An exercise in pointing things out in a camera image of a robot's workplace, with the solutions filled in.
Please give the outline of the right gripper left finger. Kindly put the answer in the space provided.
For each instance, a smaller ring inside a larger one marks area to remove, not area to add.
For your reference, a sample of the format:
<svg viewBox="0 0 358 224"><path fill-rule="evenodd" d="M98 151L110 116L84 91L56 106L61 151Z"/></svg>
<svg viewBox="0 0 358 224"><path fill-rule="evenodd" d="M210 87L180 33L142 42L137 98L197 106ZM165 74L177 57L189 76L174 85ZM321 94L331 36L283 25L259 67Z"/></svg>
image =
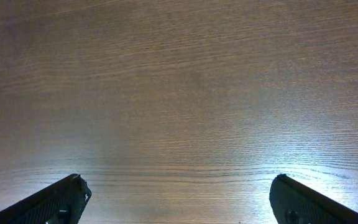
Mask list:
<svg viewBox="0 0 358 224"><path fill-rule="evenodd" d="M0 211L0 224L78 224L91 190L71 174Z"/></svg>

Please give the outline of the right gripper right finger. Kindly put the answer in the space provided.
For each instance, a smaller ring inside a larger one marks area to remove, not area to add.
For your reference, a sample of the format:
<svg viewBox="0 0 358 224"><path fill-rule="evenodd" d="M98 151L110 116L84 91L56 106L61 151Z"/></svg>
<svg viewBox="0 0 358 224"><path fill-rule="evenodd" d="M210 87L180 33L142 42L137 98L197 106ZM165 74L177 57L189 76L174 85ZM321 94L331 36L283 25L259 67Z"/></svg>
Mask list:
<svg viewBox="0 0 358 224"><path fill-rule="evenodd" d="M285 174L273 179L269 201L278 224L358 224L358 212Z"/></svg>

